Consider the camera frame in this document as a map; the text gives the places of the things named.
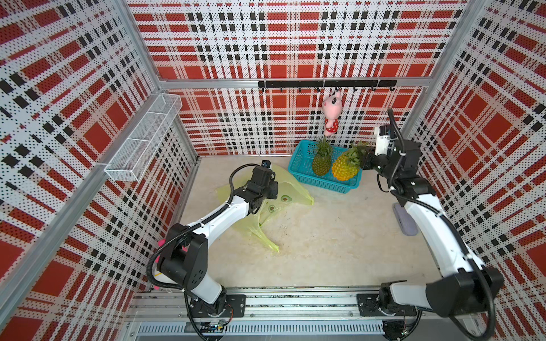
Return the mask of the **yellow pineapple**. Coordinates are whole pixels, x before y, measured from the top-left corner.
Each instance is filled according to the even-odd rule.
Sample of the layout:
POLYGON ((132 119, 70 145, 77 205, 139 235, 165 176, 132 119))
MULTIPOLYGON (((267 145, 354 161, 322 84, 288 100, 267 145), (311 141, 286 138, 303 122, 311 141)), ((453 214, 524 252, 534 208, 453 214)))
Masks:
POLYGON ((336 180, 347 181, 358 175, 361 163, 368 153, 366 143, 358 142, 353 144, 347 151, 343 152, 334 162, 332 173, 336 180))

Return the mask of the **pink striped plush toy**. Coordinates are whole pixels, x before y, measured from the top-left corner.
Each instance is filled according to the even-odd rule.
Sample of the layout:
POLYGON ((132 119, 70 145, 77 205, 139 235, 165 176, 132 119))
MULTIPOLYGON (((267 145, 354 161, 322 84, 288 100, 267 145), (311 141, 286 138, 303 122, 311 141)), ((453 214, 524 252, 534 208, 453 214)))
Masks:
POLYGON ((171 258, 179 254, 186 254, 187 251, 188 245, 186 240, 182 238, 172 241, 162 240, 159 243, 158 253, 160 257, 171 258))

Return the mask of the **pink plush toy hanging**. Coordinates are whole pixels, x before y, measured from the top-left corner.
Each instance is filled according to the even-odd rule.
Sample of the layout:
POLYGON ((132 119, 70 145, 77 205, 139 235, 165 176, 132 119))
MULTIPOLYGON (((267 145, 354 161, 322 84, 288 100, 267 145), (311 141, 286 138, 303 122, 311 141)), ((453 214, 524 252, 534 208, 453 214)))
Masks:
POLYGON ((336 91, 324 100, 322 111, 325 116, 324 136, 333 136, 338 131, 339 117, 343 111, 343 103, 339 91, 336 91))

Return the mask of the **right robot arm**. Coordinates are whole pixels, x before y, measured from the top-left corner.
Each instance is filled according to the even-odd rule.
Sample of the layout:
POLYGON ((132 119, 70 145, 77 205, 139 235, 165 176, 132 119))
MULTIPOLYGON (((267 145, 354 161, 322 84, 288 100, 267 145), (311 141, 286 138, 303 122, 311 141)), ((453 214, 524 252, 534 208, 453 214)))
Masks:
POLYGON ((486 264, 466 245, 442 208, 428 180, 418 175, 420 145, 395 141, 390 153, 375 154, 359 146, 358 165, 375 170, 388 182, 388 192, 422 233, 441 278, 428 284, 394 281, 380 286, 375 309, 394 316, 412 306, 449 318, 471 340, 489 340, 496 328, 494 299, 504 284, 499 270, 486 264))

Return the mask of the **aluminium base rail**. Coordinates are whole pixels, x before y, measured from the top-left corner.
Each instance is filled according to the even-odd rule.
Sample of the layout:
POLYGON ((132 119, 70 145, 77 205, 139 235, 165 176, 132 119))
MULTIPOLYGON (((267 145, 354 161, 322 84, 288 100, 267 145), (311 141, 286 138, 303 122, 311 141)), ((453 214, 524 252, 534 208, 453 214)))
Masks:
POLYGON ((384 315, 376 287, 230 288, 221 315, 181 293, 136 296, 121 340, 465 340, 448 318, 401 308, 384 315))

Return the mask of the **teal plastic basket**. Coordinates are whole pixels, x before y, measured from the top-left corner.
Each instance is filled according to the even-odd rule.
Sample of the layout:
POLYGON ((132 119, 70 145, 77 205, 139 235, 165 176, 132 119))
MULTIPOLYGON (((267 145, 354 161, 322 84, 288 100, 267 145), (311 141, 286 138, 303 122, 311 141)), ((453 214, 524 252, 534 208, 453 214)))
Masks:
POLYGON ((320 162, 317 156, 318 142, 302 140, 294 150, 288 171, 300 183, 347 194, 360 185, 362 176, 362 170, 359 170, 352 178, 340 180, 335 177, 333 173, 334 163, 347 150, 334 146, 330 158, 331 162, 320 162))

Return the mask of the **grey glasses case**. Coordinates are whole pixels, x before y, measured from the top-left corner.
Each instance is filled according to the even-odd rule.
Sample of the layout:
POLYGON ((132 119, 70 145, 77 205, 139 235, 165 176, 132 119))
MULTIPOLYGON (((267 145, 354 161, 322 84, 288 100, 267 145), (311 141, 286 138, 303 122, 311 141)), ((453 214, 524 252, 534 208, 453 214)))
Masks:
POLYGON ((419 228, 414 221, 414 219, 409 215, 409 213, 402 207, 399 203, 392 205, 392 209, 395 215, 395 218, 399 224, 399 227, 402 231, 402 234, 408 237, 414 237, 418 235, 419 228))

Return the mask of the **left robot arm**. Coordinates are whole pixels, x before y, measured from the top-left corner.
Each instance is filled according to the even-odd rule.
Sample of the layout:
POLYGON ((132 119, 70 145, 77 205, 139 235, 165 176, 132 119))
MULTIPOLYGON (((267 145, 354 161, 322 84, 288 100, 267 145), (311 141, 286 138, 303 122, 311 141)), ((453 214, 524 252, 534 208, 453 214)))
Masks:
POLYGON ((209 314, 221 315, 228 305, 226 289, 208 275, 208 249, 236 222, 256 214, 264 200, 277 198, 275 177, 270 161, 235 169, 225 203, 190 225, 171 226, 146 266, 152 286, 181 290, 201 301, 209 314))

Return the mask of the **green-yellow pineapple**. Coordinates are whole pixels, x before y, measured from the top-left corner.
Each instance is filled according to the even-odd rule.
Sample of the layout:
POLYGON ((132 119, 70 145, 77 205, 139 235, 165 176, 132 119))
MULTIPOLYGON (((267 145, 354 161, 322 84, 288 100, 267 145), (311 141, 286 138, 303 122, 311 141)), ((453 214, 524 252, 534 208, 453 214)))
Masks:
POLYGON ((323 138, 316 143, 316 153, 312 162, 312 170, 316 176, 325 176, 331 169, 333 146, 323 138))

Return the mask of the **black hook rail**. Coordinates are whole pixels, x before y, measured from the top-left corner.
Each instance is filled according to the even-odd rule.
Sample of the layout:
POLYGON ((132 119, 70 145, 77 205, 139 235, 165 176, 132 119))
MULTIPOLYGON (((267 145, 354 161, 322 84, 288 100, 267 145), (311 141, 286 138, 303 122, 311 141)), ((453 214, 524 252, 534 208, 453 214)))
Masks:
POLYGON ((261 80, 257 82, 260 89, 321 89, 321 88, 388 88, 397 86, 397 80, 261 80))

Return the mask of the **green plastic bag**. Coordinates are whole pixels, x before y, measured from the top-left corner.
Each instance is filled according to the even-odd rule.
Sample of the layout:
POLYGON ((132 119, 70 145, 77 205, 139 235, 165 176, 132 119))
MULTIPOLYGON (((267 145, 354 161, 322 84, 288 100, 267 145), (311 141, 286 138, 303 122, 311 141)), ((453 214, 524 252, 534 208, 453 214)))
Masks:
POLYGON ((290 205, 313 205, 314 198, 287 170, 275 164, 272 165, 272 170, 279 184, 277 199, 265 199, 255 215, 237 221, 233 228, 247 234, 252 233, 265 247, 279 252, 279 246, 264 233, 264 227, 279 217, 290 205))

